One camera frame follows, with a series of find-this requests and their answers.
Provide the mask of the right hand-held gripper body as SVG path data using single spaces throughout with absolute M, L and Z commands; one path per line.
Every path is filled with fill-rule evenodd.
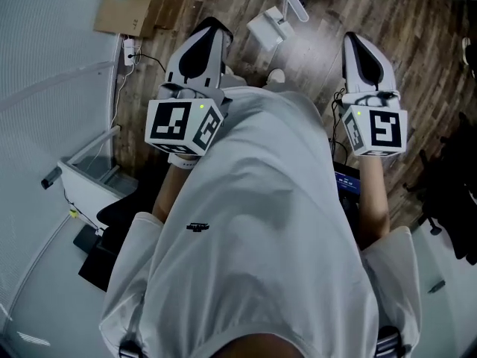
M 356 156 L 389 157 L 405 152 L 408 113 L 396 90 L 344 94 L 342 122 Z

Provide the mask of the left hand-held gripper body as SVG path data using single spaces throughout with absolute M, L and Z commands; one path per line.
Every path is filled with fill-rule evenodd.
M 148 102 L 145 142 L 169 154 L 203 156 L 228 112 L 222 89 L 203 92 L 173 83 Z

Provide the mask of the person's left forearm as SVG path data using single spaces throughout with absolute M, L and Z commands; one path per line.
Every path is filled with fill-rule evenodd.
M 168 218 L 171 208 L 190 173 L 191 170 L 170 165 L 151 212 L 162 223 L 165 223 Z

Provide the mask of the person's right forearm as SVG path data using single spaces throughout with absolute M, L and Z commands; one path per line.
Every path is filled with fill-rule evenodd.
M 377 156 L 360 157 L 361 194 L 358 245 L 364 250 L 391 231 L 388 197 L 382 161 Z

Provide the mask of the white wristband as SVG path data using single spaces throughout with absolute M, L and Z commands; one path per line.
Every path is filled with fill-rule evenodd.
M 169 154 L 168 163 L 185 170 L 192 170 L 198 163 L 198 158 L 184 159 L 184 155 L 180 154 Z

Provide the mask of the black screen device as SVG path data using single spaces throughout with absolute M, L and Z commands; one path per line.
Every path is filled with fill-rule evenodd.
M 360 196 L 361 180 L 359 170 L 339 169 L 335 171 L 335 178 L 338 190 L 349 192 L 350 194 L 354 194 L 355 196 Z

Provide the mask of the black office chair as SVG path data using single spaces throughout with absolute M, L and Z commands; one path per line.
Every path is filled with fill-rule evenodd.
M 97 220 L 107 227 L 102 236 L 103 246 L 118 253 L 137 213 L 150 213 L 155 199 L 137 191 L 106 206 L 97 213 Z
M 423 171 L 415 185 L 404 184 L 422 203 L 418 222 L 429 221 L 431 234 L 445 230 L 457 260 L 477 265 L 477 122 L 459 113 L 458 127 L 442 136 L 439 155 L 419 153 Z

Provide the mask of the person's white t-shirt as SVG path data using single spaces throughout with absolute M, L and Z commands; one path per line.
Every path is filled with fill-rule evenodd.
M 410 230 L 360 249 L 307 97 L 226 94 L 165 223 L 132 221 L 99 324 L 113 358 L 375 358 L 383 327 L 409 357 L 421 329 Z

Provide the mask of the black flat case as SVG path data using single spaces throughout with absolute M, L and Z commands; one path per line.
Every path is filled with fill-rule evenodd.
M 78 274 L 106 292 L 113 267 L 127 235 L 127 230 L 108 227 L 103 236 L 96 235 L 90 225 L 84 225 L 73 244 L 87 254 Z

